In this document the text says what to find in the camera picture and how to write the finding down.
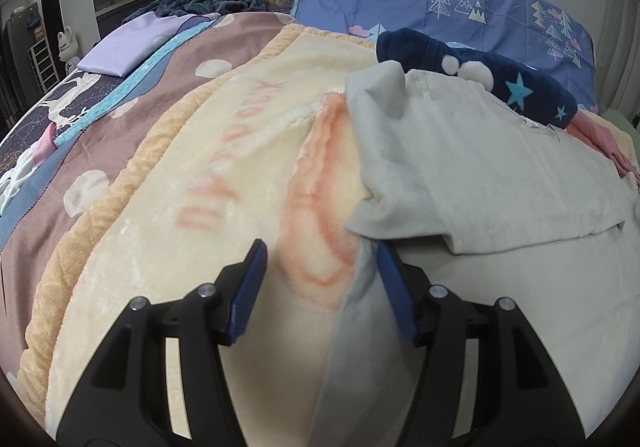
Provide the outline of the light grey t-shirt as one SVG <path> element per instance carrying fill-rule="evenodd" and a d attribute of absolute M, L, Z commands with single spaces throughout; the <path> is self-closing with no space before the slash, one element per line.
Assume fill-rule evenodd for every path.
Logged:
<path fill-rule="evenodd" d="M 422 355 L 399 330 L 378 242 L 463 300 L 511 297 L 592 433 L 639 366 L 639 193 L 608 159 L 528 121 L 475 83 L 387 61 L 349 74 L 361 202 L 356 274 L 308 436 L 390 446 Z"/>

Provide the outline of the folded pink clothes stack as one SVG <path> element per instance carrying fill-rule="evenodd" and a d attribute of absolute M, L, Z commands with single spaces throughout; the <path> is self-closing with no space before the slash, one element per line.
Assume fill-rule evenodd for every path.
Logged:
<path fill-rule="evenodd" d="M 636 182 L 639 182 L 636 148 L 626 132 L 605 118 L 582 109 L 576 112 L 566 131 L 608 158 L 614 164 L 620 178 L 632 174 Z"/>

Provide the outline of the cream peach plush blanket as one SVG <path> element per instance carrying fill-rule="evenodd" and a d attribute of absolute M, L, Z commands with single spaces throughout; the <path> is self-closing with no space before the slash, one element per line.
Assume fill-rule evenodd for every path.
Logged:
<path fill-rule="evenodd" d="M 47 432 L 128 301 L 182 297 L 262 239 L 267 274 L 222 364 L 250 445 L 311 446 L 366 194 L 346 78 L 377 64 L 370 44 L 292 25 L 160 118 L 38 287 L 17 384 Z"/>

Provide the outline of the green pillow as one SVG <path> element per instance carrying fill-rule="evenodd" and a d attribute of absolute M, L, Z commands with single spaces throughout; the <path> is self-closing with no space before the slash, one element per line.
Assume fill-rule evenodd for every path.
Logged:
<path fill-rule="evenodd" d="M 631 125 L 631 123 L 618 111 L 614 109 L 608 109 L 601 114 L 602 118 L 608 120 L 614 124 L 617 128 L 626 132 L 632 138 L 638 138 L 638 130 Z"/>

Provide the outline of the navy star plush garment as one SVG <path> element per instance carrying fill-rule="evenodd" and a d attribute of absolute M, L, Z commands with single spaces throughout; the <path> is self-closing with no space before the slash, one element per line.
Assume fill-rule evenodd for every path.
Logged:
<path fill-rule="evenodd" d="M 542 125 L 567 128 L 578 111 L 575 97 L 547 73 L 495 52 L 452 48 L 410 30 L 387 31 L 376 41 L 378 61 L 478 83 L 511 110 Z"/>

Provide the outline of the folded lavender cloth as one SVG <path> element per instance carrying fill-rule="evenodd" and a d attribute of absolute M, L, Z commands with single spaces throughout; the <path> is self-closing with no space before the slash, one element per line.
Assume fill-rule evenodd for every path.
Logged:
<path fill-rule="evenodd" d="M 147 12 L 102 38 L 78 62 L 77 69 L 123 78 L 181 30 L 219 17 L 216 12 L 169 17 Z"/>

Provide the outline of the white cat figurine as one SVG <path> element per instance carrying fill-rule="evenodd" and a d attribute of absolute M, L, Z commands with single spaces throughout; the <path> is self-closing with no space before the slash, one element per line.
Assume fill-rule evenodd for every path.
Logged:
<path fill-rule="evenodd" d="M 58 32 L 58 58 L 64 66 L 66 75 L 70 75 L 80 61 L 78 40 L 70 26 Z"/>

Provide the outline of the blue tree-print pillow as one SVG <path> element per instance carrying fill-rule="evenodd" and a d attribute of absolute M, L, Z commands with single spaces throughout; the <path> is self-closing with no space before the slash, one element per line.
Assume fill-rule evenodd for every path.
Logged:
<path fill-rule="evenodd" d="M 409 28 L 456 46 L 498 52 L 549 73 L 597 110 L 588 31 L 548 0 L 294 0 L 292 15 L 314 28 L 373 42 Z"/>

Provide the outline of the dark teal fuzzy blanket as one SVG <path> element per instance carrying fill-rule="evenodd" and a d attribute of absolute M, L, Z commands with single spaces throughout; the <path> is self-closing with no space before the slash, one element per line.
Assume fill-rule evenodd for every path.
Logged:
<path fill-rule="evenodd" d="M 152 12 L 159 18 L 182 17 L 186 14 L 238 14 L 239 12 L 266 11 L 265 0 L 153 0 L 139 8 L 124 20 L 122 24 L 137 19 L 142 14 Z"/>

